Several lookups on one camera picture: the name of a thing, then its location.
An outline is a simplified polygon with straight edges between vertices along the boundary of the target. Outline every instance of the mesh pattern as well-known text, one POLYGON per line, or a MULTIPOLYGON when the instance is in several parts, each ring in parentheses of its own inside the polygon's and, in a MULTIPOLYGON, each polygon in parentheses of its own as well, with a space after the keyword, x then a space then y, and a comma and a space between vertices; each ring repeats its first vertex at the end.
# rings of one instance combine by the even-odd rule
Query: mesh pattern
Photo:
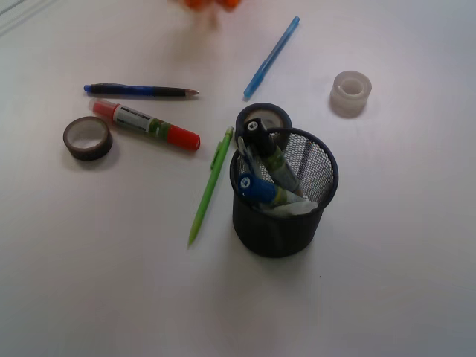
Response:
MULTIPOLYGON (((334 169, 327 153, 313 140, 291 133, 283 149, 288 165, 300 180, 304 197, 321 204, 324 202, 334 184, 334 169)), ((262 177, 273 182, 263 163, 258 160, 262 177)), ((235 166, 235 181, 245 173, 245 165, 241 156, 235 166)))

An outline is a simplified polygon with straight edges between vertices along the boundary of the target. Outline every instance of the black mesh pen holder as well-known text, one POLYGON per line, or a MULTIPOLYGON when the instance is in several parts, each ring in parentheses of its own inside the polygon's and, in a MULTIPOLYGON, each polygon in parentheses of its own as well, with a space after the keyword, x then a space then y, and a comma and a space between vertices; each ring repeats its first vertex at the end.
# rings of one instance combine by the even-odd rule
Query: black mesh pen holder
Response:
MULTIPOLYGON (((238 178, 247 170, 241 155, 235 152, 230 165, 235 231, 254 253, 279 258, 298 253, 312 241, 322 213, 337 190, 338 168, 332 153, 314 135, 299 129, 274 128, 269 132, 289 134, 281 148, 286 161, 300 179, 304 197, 319 204, 300 216, 276 217, 260 211, 238 192, 238 178)), ((259 164, 263 179, 273 182, 266 168, 259 164)))

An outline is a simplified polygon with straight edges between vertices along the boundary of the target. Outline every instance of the orange object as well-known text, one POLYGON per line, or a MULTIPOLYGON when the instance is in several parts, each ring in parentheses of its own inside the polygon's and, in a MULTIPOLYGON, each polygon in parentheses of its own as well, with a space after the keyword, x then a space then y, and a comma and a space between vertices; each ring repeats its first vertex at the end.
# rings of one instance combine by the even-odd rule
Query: orange object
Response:
POLYGON ((229 8, 235 8, 239 5, 241 0, 216 0, 216 2, 229 8))
MULTIPOLYGON (((208 6, 213 0, 184 0, 185 5, 194 10, 201 10, 208 6)), ((217 3, 228 9, 234 9, 241 0, 216 0, 217 3)))

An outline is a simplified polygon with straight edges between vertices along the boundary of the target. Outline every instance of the black tape roll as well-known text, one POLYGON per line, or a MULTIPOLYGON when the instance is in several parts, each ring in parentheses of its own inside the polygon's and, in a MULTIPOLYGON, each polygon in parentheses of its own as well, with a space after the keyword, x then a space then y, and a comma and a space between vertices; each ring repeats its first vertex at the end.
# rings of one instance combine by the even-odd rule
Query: black tape roll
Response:
POLYGON ((62 140, 73 157, 82 161, 102 158, 112 146, 108 126, 96 117, 79 118, 70 123, 62 140))
MULTIPOLYGON (((282 110, 279 106, 270 103, 255 103, 244 108, 237 118, 235 141, 239 136, 245 134, 245 125, 250 120, 259 118, 267 129, 271 128, 286 128, 291 129, 291 118, 288 113, 282 110)), ((276 134, 273 135, 274 141, 281 148, 286 147, 289 134, 276 134)))

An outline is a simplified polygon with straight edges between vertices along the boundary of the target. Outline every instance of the pencil tip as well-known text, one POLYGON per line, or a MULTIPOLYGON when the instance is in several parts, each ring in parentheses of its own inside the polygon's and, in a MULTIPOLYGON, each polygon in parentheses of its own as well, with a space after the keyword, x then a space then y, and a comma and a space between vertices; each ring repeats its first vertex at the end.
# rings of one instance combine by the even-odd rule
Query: pencil tip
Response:
POLYGON ((199 95, 199 91, 194 91, 193 89, 185 89, 185 94, 187 96, 192 96, 192 95, 199 95))

